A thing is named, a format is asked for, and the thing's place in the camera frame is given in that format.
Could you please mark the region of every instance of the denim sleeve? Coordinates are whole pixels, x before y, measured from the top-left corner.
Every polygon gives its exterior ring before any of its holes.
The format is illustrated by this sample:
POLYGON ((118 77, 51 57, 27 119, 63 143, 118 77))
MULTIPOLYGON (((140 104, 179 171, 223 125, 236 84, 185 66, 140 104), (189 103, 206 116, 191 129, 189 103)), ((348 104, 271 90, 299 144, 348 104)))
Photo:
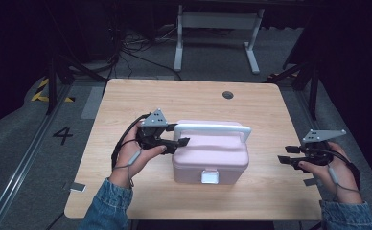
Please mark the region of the denim sleeve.
POLYGON ((132 190, 118 187, 106 179, 87 210, 79 229, 127 229, 126 210, 132 190))
POLYGON ((344 204, 320 201, 323 228, 372 229, 372 214, 368 203, 344 204))

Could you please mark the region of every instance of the pink box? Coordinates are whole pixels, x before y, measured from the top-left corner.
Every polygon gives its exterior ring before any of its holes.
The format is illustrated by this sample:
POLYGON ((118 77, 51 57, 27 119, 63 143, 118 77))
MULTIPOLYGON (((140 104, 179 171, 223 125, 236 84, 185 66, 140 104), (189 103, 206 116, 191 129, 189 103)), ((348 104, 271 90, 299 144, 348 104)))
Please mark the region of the pink box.
POLYGON ((248 167, 246 139, 251 129, 236 122, 181 120, 174 140, 189 137, 172 163, 179 183, 235 184, 248 167))

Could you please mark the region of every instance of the table top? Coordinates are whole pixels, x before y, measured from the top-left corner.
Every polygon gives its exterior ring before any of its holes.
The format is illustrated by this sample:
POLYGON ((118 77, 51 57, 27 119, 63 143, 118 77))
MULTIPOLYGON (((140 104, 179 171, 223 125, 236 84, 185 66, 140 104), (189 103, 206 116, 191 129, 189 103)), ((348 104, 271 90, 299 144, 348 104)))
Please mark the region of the table top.
POLYGON ((312 175, 278 161, 277 155, 287 155, 285 146, 300 145, 278 87, 185 80, 109 81, 75 179, 86 189, 70 194, 67 217, 84 217, 111 173, 110 155, 121 135, 156 108, 169 123, 232 121, 251 127, 249 166, 234 185, 181 184, 174 181, 172 156, 157 156, 133 178, 130 219, 320 219, 319 191, 303 182, 312 175), (224 91, 234 97, 224 98, 224 91))

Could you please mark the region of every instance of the white handle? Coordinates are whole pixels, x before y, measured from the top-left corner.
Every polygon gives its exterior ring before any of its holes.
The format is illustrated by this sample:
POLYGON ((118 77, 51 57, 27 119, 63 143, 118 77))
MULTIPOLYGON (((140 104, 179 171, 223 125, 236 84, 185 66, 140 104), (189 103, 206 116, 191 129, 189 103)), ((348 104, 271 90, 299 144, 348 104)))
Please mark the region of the white handle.
POLYGON ((251 133, 251 128, 248 126, 228 126, 228 125, 209 125, 209 124, 178 124, 174 127, 174 141, 180 138, 180 134, 184 130, 198 131, 235 131, 242 132, 244 135, 241 142, 244 143, 251 133))

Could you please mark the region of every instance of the gray carpet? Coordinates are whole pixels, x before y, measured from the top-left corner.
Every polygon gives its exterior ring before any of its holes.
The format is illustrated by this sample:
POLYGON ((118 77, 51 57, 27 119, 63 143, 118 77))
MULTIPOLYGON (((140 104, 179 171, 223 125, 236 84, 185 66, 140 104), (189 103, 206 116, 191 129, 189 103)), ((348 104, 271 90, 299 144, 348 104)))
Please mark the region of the gray carpet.
MULTIPOLYGON (((207 31, 188 32, 184 38, 183 65, 179 75, 185 81, 264 81, 269 74, 282 71, 282 64, 300 33, 300 30, 290 29, 261 30, 254 47, 261 70, 261 74, 256 76, 250 72, 243 49, 248 32, 234 31, 225 36, 207 31)), ((172 68, 174 48, 175 42, 168 40, 135 55, 172 68)), ((97 66, 103 63, 94 61, 88 65, 97 66)), ((177 78, 168 69, 126 54, 122 54, 111 77, 169 81, 177 78)), ((24 106, 0 121, 0 196, 44 119, 47 103, 30 101, 40 78, 38 76, 38 82, 27 92, 24 106)), ((362 196, 372 208, 372 172, 352 137, 351 130, 340 118, 322 85, 320 84, 317 98, 318 119, 314 122, 302 103, 308 97, 308 89, 295 92, 286 86, 290 81, 281 82, 281 92, 298 136, 303 137, 310 128, 346 129, 348 134, 336 141, 360 168, 362 196)), ((72 182, 75 177, 100 104, 103 86, 89 77, 78 77, 69 92, 69 97, 75 97, 76 100, 73 103, 62 103, 44 135, 34 163, 0 223, 0 229, 45 229, 63 212, 69 195, 63 190, 63 186, 72 182), (54 137, 53 134, 65 127, 70 127, 69 134, 73 136, 68 137, 62 145, 62 138, 54 137)), ((322 187, 320 192, 323 197, 329 197, 322 187)), ((52 229, 76 229, 79 222, 62 216, 52 229)), ((315 222, 305 221, 303 225, 307 229, 315 225, 315 222)), ((277 230, 299 229, 299 223, 275 221, 274 227, 277 230)))

